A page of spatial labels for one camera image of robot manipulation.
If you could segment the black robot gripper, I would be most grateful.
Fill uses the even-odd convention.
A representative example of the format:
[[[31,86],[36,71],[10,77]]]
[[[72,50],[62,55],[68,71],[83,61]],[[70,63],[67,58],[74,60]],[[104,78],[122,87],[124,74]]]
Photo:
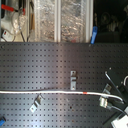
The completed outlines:
[[[125,103],[128,103],[128,89],[123,85],[119,76],[112,69],[106,71],[105,75],[109,79],[109,81],[113,84],[113,86],[119,93],[119,96],[123,99],[123,101]],[[101,97],[99,101],[100,101],[99,105],[101,107],[106,108],[108,106],[108,101],[106,98]]]

